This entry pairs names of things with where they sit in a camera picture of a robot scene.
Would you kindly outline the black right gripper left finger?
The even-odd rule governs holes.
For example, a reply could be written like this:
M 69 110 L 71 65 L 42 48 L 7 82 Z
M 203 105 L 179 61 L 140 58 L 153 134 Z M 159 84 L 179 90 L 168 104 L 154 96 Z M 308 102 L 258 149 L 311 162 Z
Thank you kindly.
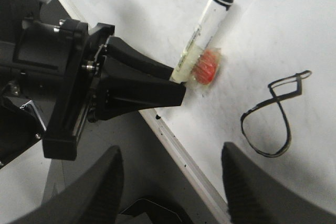
M 123 185 L 122 153 L 112 146 L 65 190 L 11 223 L 115 223 Z

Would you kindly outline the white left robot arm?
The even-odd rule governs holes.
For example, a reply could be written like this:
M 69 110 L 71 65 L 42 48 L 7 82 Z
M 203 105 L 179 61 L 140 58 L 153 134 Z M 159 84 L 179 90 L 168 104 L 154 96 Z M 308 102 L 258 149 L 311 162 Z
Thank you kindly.
M 73 161 L 85 121 L 181 105 L 172 68 L 75 19 L 40 19 L 51 0 L 1 0 L 1 167 L 41 142 L 46 158 Z

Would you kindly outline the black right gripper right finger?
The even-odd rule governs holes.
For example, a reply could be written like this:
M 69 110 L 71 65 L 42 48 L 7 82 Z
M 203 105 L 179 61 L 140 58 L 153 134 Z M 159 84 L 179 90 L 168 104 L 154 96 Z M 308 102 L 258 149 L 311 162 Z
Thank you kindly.
M 234 143 L 222 150 L 223 185 L 231 223 L 335 223 L 335 215 L 277 182 Z

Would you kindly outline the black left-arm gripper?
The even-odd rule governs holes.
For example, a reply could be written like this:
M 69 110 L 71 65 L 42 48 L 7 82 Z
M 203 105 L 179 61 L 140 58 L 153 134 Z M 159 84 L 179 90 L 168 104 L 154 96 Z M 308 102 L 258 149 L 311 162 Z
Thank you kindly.
M 29 18 L 20 28 L 1 30 L 1 160 L 41 142 L 46 158 L 73 161 L 88 111 L 96 122 L 182 104 L 186 87 L 168 80 L 173 68 L 112 36 L 114 30 Z M 106 42 L 112 58 L 103 64 Z

